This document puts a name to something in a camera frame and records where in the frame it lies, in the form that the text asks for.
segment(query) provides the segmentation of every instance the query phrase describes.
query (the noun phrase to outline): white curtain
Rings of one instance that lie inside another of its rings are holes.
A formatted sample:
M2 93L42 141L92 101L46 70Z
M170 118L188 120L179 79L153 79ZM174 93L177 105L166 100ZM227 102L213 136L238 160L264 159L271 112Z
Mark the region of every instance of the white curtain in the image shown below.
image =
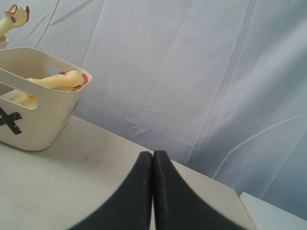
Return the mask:
M93 75L75 114L307 219L306 0L0 0Z

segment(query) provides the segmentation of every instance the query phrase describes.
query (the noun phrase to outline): white object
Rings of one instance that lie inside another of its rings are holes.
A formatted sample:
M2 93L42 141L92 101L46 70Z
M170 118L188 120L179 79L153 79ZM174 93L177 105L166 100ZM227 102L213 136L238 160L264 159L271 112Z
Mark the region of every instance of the white object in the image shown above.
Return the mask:
M36 49L0 50L0 83L32 94L38 100L38 106L29 109L0 97L0 107L5 113L18 112L22 116L22 119L15 121L22 131L21 134L14 134L7 125L0 126L1 142L23 150L42 150L50 146L67 124L87 84L75 92L62 92L26 80L47 77L47 65L63 71L76 70L85 73L88 82L92 78L85 70ZM8 88L0 87L0 95L7 91Z
M144 150L75 116L44 151L0 144L0 229L68 229L114 193ZM173 163L209 205L253 229L232 188Z
M6 36L4 36L4 39L3 39L4 41L3 42L0 42L0 49L5 49L6 48L6 45L8 44L8 42L9 42L9 39L6 37Z
M240 196L251 222L256 230L306 230L307 221L252 195Z

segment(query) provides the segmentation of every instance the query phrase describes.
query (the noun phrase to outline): black tape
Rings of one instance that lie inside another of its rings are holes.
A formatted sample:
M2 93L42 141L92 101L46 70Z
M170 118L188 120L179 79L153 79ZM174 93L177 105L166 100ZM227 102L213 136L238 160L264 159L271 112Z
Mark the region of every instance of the black tape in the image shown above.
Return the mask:
M15 135L22 133L20 128L15 123L15 121L20 120L20 119L22 119L22 117L18 112L7 114L0 107L0 126L7 125Z

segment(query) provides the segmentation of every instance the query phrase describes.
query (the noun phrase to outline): rubber chicken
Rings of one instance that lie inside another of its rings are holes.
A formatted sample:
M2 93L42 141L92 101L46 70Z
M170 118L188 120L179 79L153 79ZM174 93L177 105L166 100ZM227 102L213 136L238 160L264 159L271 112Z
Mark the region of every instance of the rubber chicken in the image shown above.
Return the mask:
M30 9L28 6L21 7L16 4L12 5L5 16L0 20L0 40L13 28L19 28L29 21Z
M75 70L69 72L63 71L43 79L28 78L28 80L41 86L65 92L75 91L88 82L86 74L80 74ZM10 98L9 100L31 109L37 107L37 99L28 93L23 92Z

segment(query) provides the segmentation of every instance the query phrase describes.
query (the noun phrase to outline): rubber chicken head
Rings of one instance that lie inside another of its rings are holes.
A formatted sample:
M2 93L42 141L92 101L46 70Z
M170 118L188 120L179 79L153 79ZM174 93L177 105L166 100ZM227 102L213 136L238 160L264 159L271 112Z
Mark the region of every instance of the rubber chicken head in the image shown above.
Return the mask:
M10 19L11 27L18 28L29 21L30 9L28 6L21 7L14 4L8 11L5 11L4 13L5 17Z

